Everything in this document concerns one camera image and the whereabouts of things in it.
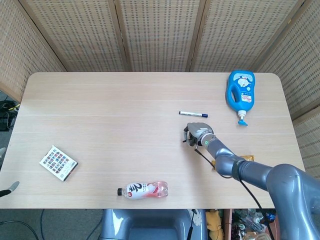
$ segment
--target woven screen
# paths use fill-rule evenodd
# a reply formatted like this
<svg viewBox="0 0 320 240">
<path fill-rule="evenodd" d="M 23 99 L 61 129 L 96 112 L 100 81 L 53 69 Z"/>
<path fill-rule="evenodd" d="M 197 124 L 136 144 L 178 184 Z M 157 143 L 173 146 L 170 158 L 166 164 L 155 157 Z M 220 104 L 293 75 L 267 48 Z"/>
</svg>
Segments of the woven screen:
<svg viewBox="0 0 320 240">
<path fill-rule="evenodd" d="M 107 0 L 21 0 L 70 72 L 124 70 Z"/>
<path fill-rule="evenodd" d="M 277 74 L 292 116 L 320 98 L 320 0 L 314 0 L 259 72 Z"/>
<path fill-rule="evenodd" d="M 13 0 L 0 0 L 0 88 L 21 101 L 28 78 L 64 67 Z"/>
<path fill-rule="evenodd" d="M 312 112 L 307 119 L 299 123 L 293 121 L 293 127 L 305 171 L 320 179 L 320 107 Z"/>
<path fill-rule="evenodd" d="M 200 0 L 120 0 L 132 70 L 184 72 Z"/>
<path fill-rule="evenodd" d="M 191 71 L 250 69 L 297 0 L 212 0 Z"/>
</svg>

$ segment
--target gray robot arm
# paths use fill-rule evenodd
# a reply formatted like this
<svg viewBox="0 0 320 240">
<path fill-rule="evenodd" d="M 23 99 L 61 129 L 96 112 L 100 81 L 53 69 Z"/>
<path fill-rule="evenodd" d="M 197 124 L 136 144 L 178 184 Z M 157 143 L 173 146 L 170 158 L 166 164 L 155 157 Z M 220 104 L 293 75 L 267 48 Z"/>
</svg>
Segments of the gray robot arm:
<svg viewBox="0 0 320 240">
<path fill-rule="evenodd" d="M 268 191 L 278 214 L 282 240 L 320 240 L 311 216 L 320 213 L 320 181 L 290 164 L 270 167 L 245 161 L 227 148 L 205 123 L 188 123 L 184 142 L 207 149 L 220 175 Z"/>
</svg>

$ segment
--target robotic hand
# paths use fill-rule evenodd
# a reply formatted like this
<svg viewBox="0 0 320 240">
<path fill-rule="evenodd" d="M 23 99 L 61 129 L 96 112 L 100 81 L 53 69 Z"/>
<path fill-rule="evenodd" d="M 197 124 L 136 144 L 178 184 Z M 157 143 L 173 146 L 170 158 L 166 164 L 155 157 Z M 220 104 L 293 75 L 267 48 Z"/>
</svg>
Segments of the robotic hand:
<svg viewBox="0 0 320 240">
<path fill-rule="evenodd" d="M 320 181 L 290 164 L 270 167 L 245 161 L 227 148 L 205 123 L 188 123 L 183 136 L 183 142 L 189 146 L 207 149 L 220 175 L 232 176 L 269 192 L 278 213 L 281 240 L 320 240 L 311 217 L 320 214 Z"/>
</svg>

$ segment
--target blue spray bottle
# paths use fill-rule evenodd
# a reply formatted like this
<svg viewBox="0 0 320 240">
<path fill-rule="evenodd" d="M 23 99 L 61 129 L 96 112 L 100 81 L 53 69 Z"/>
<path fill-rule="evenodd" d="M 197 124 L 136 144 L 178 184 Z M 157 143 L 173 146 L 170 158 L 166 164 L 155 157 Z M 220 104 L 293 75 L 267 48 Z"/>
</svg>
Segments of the blue spray bottle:
<svg viewBox="0 0 320 240">
<path fill-rule="evenodd" d="M 238 113 L 239 125 L 248 126 L 244 117 L 255 104 L 255 84 L 255 75 L 251 71 L 236 70 L 229 76 L 226 101 Z"/>
</svg>

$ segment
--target table surface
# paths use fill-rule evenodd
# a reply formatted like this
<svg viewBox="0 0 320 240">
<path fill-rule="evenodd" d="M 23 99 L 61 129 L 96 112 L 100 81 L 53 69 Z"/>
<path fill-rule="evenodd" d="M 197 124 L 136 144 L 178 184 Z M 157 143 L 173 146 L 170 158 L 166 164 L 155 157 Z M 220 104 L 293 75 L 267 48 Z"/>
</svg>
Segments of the table surface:
<svg viewBox="0 0 320 240">
<path fill-rule="evenodd" d="M 255 73 L 255 104 L 245 117 L 249 126 L 242 127 L 225 100 L 228 77 L 208 72 L 33 74 L 0 172 L 0 190 L 15 181 L 20 185 L 0 198 L 0 208 L 256 208 L 239 182 L 220 177 L 182 143 L 187 123 L 204 122 L 239 156 L 304 170 L 280 79 Z M 79 163 L 65 182 L 39 164 L 52 145 Z M 117 188 L 128 183 L 153 181 L 168 182 L 167 197 L 117 196 Z M 249 188 L 263 208 L 273 207 L 267 192 Z"/>
</svg>

